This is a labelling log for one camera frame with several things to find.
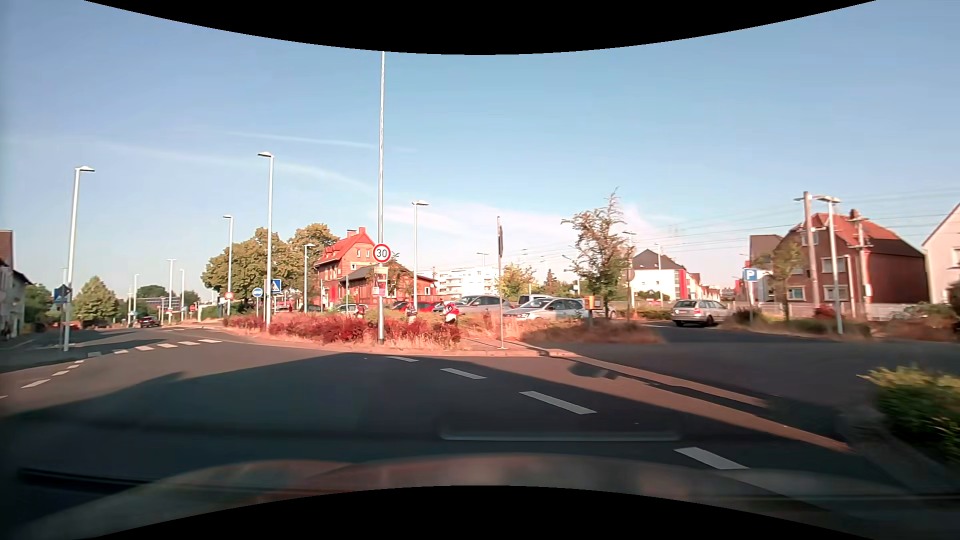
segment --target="dark car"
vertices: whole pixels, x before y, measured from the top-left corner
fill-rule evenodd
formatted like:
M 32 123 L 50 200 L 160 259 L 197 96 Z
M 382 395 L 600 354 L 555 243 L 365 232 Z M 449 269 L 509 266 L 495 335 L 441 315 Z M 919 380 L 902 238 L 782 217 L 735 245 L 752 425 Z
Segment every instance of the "dark car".
M 140 328 L 150 328 L 150 327 L 160 326 L 160 322 L 157 321 L 154 317 L 140 317 L 139 319 L 136 320 L 136 324 L 139 325 Z

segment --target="red brick building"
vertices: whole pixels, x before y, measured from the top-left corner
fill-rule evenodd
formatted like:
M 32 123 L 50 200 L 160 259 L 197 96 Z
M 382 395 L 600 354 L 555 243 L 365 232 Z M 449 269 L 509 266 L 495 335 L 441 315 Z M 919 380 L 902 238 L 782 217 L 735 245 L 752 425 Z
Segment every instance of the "red brick building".
M 324 255 L 313 265 L 321 283 L 321 295 L 314 299 L 314 304 L 326 307 L 338 303 L 345 296 L 338 281 L 358 268 L 376 265 L 374 245 L 376 242 L 367 235 L 367 228 L 360 227 L 358 230 L 348 229 L 347 236 L 324 248 Z
M 859 254 L 853 246 L 859 245 L 857 229 L 848 218 L 858 217 L 859 212 L 851 210 L 850 216 L 834 215 L 833 226 L 836 230 L 837 274 L 840 300 L 848 302 L 851 297 L 858 302 L 857 294 L 866 284 L 868 304 L 916 304 L 929 300 L 927 288 L 926 263 L 924 254 L 906 243 L 896 233 L 880 227 L 870 220 L 863 220 L 864 268 L 861 276 Z M 821 302 L 832 302 L 833 274 L 830 266 L 830 242 L 825 228 L 828 215 L 816 213 L 811 216 L 813 224 L 813 246 L 816 256 L 816 268 L 820 280 Z M 794 227 L 783 241 L 798 241 L 803 246 L 804 268 L 797 269 L 795 275 L 787 281 L 787 296 L 793 302 L 813 302 L 813 280 L 807 273 L 809 251 L 806 247 L 804 224 Z

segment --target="asphalt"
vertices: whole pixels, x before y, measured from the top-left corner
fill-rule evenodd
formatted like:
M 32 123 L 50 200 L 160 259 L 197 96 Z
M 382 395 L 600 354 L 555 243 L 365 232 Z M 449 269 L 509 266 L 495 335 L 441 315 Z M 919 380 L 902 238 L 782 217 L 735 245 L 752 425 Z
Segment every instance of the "asphalt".
M 823 366 L 849 368 L 848 344 L 663 333 L 666 344 L 579 351 L 619 371 L 583 358 L 330 354 L 214 330 L 84 333 L 78 349 L 98 356 L 0 374 L 8 525 L 120 489 L 104 479 L 261 459 L 576 454 L 896 484 L 833 431 L 823 395 L 862 380 L 833 382 Z

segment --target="window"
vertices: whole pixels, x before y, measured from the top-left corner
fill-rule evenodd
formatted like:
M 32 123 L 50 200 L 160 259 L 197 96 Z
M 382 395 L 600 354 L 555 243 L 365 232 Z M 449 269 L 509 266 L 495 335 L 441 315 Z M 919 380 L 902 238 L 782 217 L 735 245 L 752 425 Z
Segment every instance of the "window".
M 841 301 L 850 299 L 850 294 L 848 294 L 846 285 L 840 285 L 839 287 L 837 287 L 837 290 L 839 290 L 840 292 Z M 829 300 L 831 302 L 836 300 L 833 297 L 833 285 L 824 285 L 824 300 Z
M 801 233 L 800 233 L 800 245 L 806 247 L 806 233 L 804 233 L 804 232 L 801 232 Z M 819 232 L 819 231 L 814 231 L 814 232 L 813 232 L 813 245 L 815 245 L 815 246 L 819 246 L 819 245 L 820 245 L 820 232 Z
M 832 274 L 832 273 L 833 273 L 833 265 L 831 264 L 831 261 L 830 261 L 830 258 L 829 258 L 829 257 L 821 258 L 821 259 L 820 259 L 820 262 L 821 262 L 821 264 L 823 265 L 823 273 L 824 273 L 824 274 Z M 837 258 L 837 273 L 846 272 L 846 271 L 847 271 L 847 262 L 844 260 L 844 258 L 838 257 L 838 258 Z

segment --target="car hood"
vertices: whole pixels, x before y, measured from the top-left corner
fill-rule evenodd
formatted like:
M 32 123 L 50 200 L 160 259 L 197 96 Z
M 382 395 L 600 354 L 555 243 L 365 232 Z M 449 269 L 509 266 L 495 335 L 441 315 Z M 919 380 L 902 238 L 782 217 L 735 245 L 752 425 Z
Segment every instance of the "car hood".
M 366 463 L 271 460 L 203 469 L 41 518 L 13 538 L 89 538 L 300 497 L 453 485 L 555 487 L 660 497 L 819 527 L 842 526 L 839 529 L 872 538 L 917 537 L 916 531 L 904 535 L 904 530 L 898 530 L 904 523 L 912 528 L 938 527 L 929 525 L 937 521 L 936 516 L 924 514 L 933 510 L 925 510 L 917 498 L 864 480 L 783 470 L 703 470 L 582 455 L 473 454 Z M 953 530 L 960 532 L 955 524 Z

